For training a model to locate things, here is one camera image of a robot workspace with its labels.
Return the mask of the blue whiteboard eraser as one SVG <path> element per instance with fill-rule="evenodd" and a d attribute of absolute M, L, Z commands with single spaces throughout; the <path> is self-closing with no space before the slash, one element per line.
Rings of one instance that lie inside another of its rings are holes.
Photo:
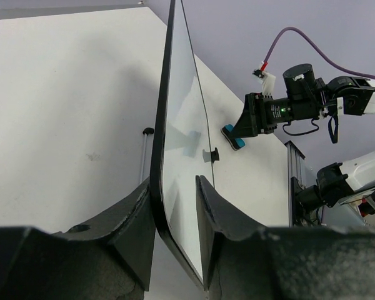
<path fill-rule="evenodd" d="M 232 124 L 227 124 L 221 128 L 222 135 L 226 138 L 227 142 L 231 145 L 234 151 L 242 149 L 246 143 L 241 138 L 232 139 L 230 133 L 233 130 Z"/>

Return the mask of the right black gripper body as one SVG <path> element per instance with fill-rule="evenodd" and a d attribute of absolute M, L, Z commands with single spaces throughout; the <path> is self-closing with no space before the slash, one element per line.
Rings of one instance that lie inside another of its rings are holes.
<path fill-rule="evenodd" d="M 292 104 L 287 97 L 274 99 L 272 96 L 254 93 L 254 134 L 271 134 L 279 123 L 292 120 Z"/>

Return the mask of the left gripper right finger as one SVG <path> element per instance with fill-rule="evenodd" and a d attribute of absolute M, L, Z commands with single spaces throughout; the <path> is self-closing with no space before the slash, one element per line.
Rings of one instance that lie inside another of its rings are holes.
<path fill-rule="evenodd" d="M 375 299 L 375 227 L 266 227 L 196 177 L 210 299 Z"/>

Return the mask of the white whiteboard black frame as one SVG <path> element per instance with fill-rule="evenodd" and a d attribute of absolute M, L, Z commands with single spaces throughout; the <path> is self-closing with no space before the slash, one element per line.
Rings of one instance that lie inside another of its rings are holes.
<path fill-rule="evenodd" d="M 214 180 L 208 112 L 184 3 L 167 20 L 149 173 L 157 231 L 190 279 L 203 286 L 196 176 Z"/>

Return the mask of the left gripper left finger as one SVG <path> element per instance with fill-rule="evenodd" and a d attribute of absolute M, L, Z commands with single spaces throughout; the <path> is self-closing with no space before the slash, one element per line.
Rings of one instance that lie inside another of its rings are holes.
<path fill-rule="evenodd" d="M 155 231 L 147 181 L 66 232 L 0 227 L 0 299 L 143 299 Z"/>

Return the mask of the aluminium front rail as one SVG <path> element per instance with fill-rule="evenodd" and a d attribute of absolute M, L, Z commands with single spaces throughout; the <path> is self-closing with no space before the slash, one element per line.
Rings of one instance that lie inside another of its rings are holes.
<path fill-rule="evenodd" d="M 288 141 L 287 147 L 287 170 L 289 189 L 289 227 L 300 225 L 303 209 L 297 200 L 298 193 L 303 190 L 303 163 L 305 156 L 292 142 Z"/>

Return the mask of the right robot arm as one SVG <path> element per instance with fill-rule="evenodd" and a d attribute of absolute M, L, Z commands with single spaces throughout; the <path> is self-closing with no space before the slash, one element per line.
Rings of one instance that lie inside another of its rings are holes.
<path fill-rule="evenodd" d="M 283 73 L 286 95 L 276 99 L 274 78 L 263 69 L 254 75 L 262 91 L 246 94 L 239 119 L 222 129 L 233 149 L 241 149 L 246 138 L 286 130 L 295 121 L 309 121 L 312 133 L 327 121 L 331 145 L 309 145 L 322 159 L 315 183 L 301 187 L 297 176 L 290 179 L 293 223 L 309 222 L 322 207 L 351 202 L 359 203 L 361 216 L 375 214 L 375 76 L 345 71 L 325 82 L 310 64 L 298 64 Z"/>

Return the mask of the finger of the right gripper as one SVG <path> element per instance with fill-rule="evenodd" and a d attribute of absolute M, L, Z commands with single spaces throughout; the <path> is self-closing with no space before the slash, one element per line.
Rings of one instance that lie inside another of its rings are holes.
<path fill-rule="evenodd" d="M 237 138 L 253 138 L 258 136 L 259 129 L 256 119 L 256 93 L 245 95 L 244 106 L 241 116 L 230 132 L 232 139 Z"/>

